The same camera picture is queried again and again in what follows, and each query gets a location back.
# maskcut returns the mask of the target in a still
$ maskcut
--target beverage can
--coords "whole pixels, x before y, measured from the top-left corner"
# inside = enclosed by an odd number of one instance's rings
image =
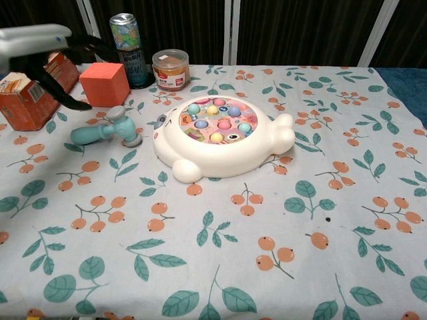
[[[120,50],[134,50],[141,47],[138,24],[131,13],[119,13],[109,20],[115,46]]]

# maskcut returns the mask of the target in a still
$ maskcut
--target dark background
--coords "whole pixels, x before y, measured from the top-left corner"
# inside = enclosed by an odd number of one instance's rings
[[[223,0],[91,0],[101,37],[113,45],[109,18],[133,13],[146,61],[162,49],[187,51],[192,64],[222,64]],[[242,0],[237,63],[357,65],[382,0]],[[75,0],[2,1],[0,27],[41,23],[86,30]],[[400,0],[373,67],[427,67],[427,1]],[[90,62],[92,55],[82,53]]]

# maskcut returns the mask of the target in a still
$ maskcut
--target pink ball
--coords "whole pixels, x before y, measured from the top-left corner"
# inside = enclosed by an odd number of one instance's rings
[[[213,100],[213,104],[217,105],[218,107],[221,107],[222,105],[225,105],[226,102],[223,99],[215,99]]]
[[[205,98],[205,99],[197,100],[195,103],[197,103],[198,105],[204,105],[209,101],[211,101],[209,98]]]
[[[218,123],[218,128],[227,130],[232,127],[232,124],[229,121],[220,121]]]

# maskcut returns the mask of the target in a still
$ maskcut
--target label on jar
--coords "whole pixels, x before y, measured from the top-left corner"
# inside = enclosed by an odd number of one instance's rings
[[[164,88],[180,88],[185,83],[185,73],[179,75],[164,75],[163,73],[154,72],[155,82]]]

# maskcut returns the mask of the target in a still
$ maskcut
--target orange foam cube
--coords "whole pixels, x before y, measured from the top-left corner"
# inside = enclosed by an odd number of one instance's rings
[[[80,75],[80,83],[93,107],[121,105],[130,92],[125,67],[121,63],[92,63]]]

